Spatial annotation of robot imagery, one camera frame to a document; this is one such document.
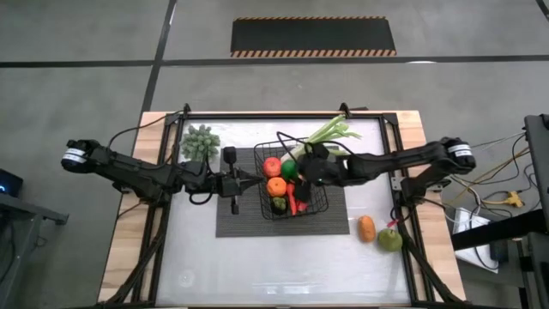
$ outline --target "black floor mat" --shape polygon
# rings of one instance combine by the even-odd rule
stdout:
[[[250,173],[256,171],[253,148],[237,148],[237,158],[238,167]],[[220,169],[229,169],[222,159]],[[349,234],[343,188],[326,187],[326,193],[329,201],[326,211],[275,221],[263,218],[256,185],[239,197],[239,215],[231,214],[230,198],[218,198],[215,237]]]
[[[232,23],[234,58],[394,55],[384,16],[241,17]]]

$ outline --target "wire basket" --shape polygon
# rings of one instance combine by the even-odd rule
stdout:
[[[296,147],[298,144],[298,142],[291,139],[283,140],[283,142],[290,150]],[[256,163],[257,174],[263,175],[263,162],[265,162],[267,158],[281,158],[285,153],[286,150],[284,150],[281,142],[279,141],[258,143],[254,147],[254,159]],[[311,198],[307,202],[307,208],[305,209],[305,211],[298,211],[296,215],[292,215],[288,197],[285,196],[287,211],[284,213],[275,213],[271,208],[271,197],[267,192],[267,181],[267,178],[265,178],[263,179],[262,183],[259,184],[259,200],[261,201],[261,211],[263,214],[263,218],[267,220],[279,220],[303,215],[314,215],[328,209],[328,197],[326,196],[326,191],[324,190],[324,187],[312,185]]]

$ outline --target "pear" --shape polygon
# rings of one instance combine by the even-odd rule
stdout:
[[[391,228],[379,232],[377,242],[386,251],[394,252],[402,248],[402,236]]]

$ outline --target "red pepper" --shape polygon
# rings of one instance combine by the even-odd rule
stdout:
[[[305,211],[307,209],[307,203],[298,200],[298,211]]]
[[[288,194],[288,200],[290,201],[290,210],[292,211],[292,215],[295,215],[298,213],[298,206],[296,205],[295,198],[293,197],[294,191],[295,191],[295,185],[293,184],[286,185],[286,193]]]

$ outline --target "gray floor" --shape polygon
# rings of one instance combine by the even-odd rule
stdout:
[[[151,59],[167,0],[0,1],[0,61]],[[534,0],[179,0],[165,58],[226,58],[230,22],[247,15],[386,15],[399,56],[543,54],[549,22]],[[33,254],[20,308],[94,303],[119,194],[94,176],[59,165],[70,138],[101,142],[139,118],[149,68],[1,69],[0,167],[25,180],[23,198],[70,213],[45,224],[49,242]],[[460,136],[472,144],[520,131],[527,114],[547,112],[549,63],[280,65],[164,68],[152,110],[319,110],[345,101],[370,109],[420,110],[428,140]],[[129,153],[134,136],[117,141]],[[476,154],[489,169],[511,142]],[[529,158],[520,159],[524,167]],[[509,168],[501,177],[512,176]],[[479,188],[525,187],[524,177]],[[460,188],[451,186],[451,199]],[[523,194],[527,207],[534,191]],[[471,208],[468,197],[461,206]],[[520,213],[525,210],[513,210]],[[460,263],[467,296],[481,305],[518,307],[515,264],[494,276]]]

